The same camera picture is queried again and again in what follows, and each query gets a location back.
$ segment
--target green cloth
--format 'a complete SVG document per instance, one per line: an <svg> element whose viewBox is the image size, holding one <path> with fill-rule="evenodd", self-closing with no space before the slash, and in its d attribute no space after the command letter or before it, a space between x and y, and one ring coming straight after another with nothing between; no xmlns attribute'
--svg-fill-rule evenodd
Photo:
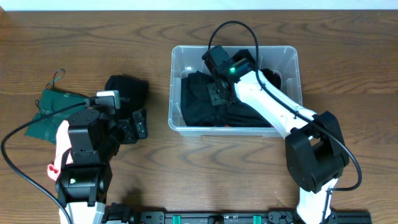
<svg viewBox="0 0 398 224"><path fill-rule="evenodd" d="M83 103L84 101L85 98L80 95L65 93L58 90L44 90L39 103L40 111L33 117L33 119L40 118L43 114L49 114L67 106ZM62 121L67 119L71 114L83 110L84 108L84 105L77 106L76 108L66 110L62 113L31 124L25 132L25 135L56 144L55 136Z"/></svg>

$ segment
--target wooden tabletop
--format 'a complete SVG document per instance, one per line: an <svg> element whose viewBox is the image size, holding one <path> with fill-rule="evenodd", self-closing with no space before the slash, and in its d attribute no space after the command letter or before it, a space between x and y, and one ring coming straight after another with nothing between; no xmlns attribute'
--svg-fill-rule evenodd
<svg viewBox="0 0 398 224"><path fill-rule="evenodd" d="M94 95L110 75L150 82L149 137L111 161L108 203L174 211L295 208L282 138L184 138L168 124L171 51L207 45L224 21L251 26L260 45L298 51L304 106L331 111L363 170L354 192L336 192L337 210L369 210L398 222L398 13L396 11L6 12L0 28L0 137L36 114L35 100L59 68L64 90ZM253 45L239 26L213 41ZM55 146L17 133L7 153L56 194L46 166ZM356 182L350 165L338 186ZM0 161L0 222L59 223L57 206Z"/></svg>

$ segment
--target plastic container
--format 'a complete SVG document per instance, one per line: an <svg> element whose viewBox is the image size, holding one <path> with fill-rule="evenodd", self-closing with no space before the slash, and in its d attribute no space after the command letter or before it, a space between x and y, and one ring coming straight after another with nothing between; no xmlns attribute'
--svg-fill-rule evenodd
<svg viewBox="0 0 398 224"><path fill-rule="evenodd" d="M248 49L255 58L255 47L223 46L232 57L238 50ZM201 56L207 51L207 46L176 46L172 51L172 71L170 81L169 126L183 136L201 135L238 135L280 137L275 128L233 128L233 127L187 127L181 113L181 79L189 73L201 71L210 72ZM291 46L260 46L260 68L269 68L280 73L281 90L298 104L302 103L299 61L297 51Z"/></svg>

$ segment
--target pink cloth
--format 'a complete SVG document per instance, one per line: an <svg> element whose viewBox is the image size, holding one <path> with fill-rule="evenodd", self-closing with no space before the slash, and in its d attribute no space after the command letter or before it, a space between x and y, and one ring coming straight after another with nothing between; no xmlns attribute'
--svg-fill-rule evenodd
<svg viewBox="0 0 398 224"><path fill-rule="evenodd" d="M55 150L54 164L49 164L47 166L47 174L53 180L57 180L58 176L61 173L61 160L62 160L63 153L72 147L70 144L70 140L69 140L68 128L69 128L68 121L63 121L61 123L61 125L58 127L58 131L57 131L57 135L56 135L57 146L56 146L56 150ZM67 159L67 164L72 163L72 162L73 162L73 160L69 153L68 159Z"/></svg>

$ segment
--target white background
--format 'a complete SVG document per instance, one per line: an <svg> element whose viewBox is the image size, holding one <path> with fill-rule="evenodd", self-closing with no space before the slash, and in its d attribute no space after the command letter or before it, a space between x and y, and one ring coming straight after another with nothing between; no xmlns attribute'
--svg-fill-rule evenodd
<svg viewBox="0 0 398 224"><path fill-rule="evenodd" d="M398 9L398 0L0 0L5 11Z"/></svg>

